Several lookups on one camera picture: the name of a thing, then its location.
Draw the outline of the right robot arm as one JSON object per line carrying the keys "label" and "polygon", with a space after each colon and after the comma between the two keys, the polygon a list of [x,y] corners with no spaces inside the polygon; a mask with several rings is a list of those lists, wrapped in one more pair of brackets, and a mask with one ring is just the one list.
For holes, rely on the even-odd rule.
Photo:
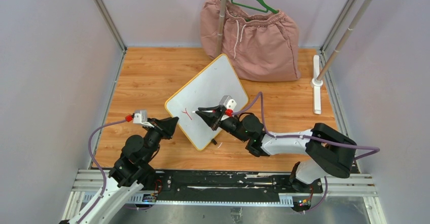
{"label": "right robot arm", "polygon": [[234,115],[224,106],[200,107],[195,111],[213,131],[221,128],[246,142],[246,149],[255,157],[279,154],[308,155],[309,160],[294,165],[290,187],[303,192],[316,179],[330,175],[349,178],[355,157],[356,143],[324,123],[298,133],[280,133],[265,129],[253,113]]}

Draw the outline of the white marker pen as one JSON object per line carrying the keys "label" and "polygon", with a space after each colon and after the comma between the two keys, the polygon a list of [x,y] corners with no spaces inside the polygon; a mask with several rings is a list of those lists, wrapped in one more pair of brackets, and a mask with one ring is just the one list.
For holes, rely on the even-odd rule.
{"label": "white marker pen", "polygon": [[216,110],[194,110],[194,111],[192,111],[192,113],[195,113],[195,114],[198,112],[200,112],[200,113],[215,113]]}

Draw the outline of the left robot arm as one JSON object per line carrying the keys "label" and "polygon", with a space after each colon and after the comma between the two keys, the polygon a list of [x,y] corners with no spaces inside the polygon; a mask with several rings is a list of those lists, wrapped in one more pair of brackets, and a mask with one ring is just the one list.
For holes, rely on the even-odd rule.
{"label": "left robot arm", "polygon": [[147,117],[146,110],[127,115],[125,119],[113,122],[114,125],[132,122],[141,125],[144,136],[132,135],[127,138],[119,159],[109,173],[90,155],[102,175],[102,186],[95,196],[74,217],[61,223],[109,223],[126,202],[140,190],[153,190],[159,193],[161,180],[150,165],[164,139],[172,139],[178,117],[155,119]]}

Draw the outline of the yellow framed whiteboard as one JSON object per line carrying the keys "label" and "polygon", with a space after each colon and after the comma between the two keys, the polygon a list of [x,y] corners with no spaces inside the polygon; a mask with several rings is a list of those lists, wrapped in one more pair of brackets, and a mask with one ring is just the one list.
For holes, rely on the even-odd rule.
{"label": "yellow framed whiteboard", "polygon": [[179,128],[201,151],[221,129],[211,130],[194,111],[216,106],[226,95],[236,101],[234,111],[244,108],[249,100],[228,56],[221,54],[168,98],[164,107],[172,117],[179,117]]}

